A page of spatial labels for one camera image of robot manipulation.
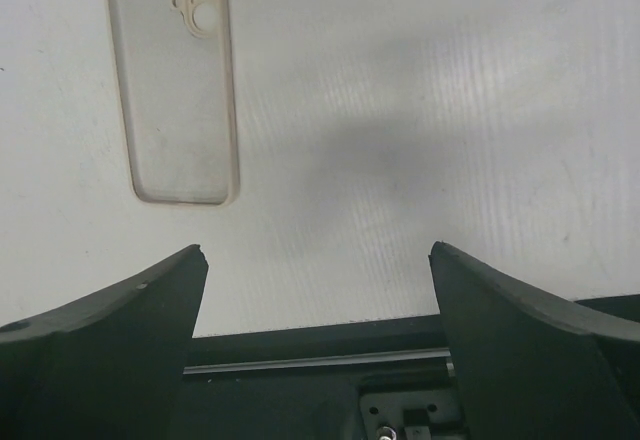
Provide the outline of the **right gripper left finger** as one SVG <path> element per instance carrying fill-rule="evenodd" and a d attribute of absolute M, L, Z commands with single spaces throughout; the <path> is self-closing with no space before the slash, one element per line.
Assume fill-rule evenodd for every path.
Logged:
<path fill-rule="evenodd" d="M 166 438 L 207 272 L 190 245 L 2 326 L 2 438 Z"/>

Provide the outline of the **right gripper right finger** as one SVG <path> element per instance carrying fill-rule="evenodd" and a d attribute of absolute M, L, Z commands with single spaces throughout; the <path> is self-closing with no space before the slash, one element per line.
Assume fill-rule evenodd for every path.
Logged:
<path fill-rule="evenodd" d="M 563 299 L 443 242 L 429 259 L 473 438 L 638 438 L 637 319 Z"/>

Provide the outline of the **beige phone with ring holder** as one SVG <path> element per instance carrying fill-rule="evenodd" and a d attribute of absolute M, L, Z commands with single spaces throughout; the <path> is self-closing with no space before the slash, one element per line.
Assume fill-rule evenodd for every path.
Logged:
<path fill-rule="evenodd" d="M 107 0 L 131 182 L 149 203 L 240 187 L 228 0 Z"/>

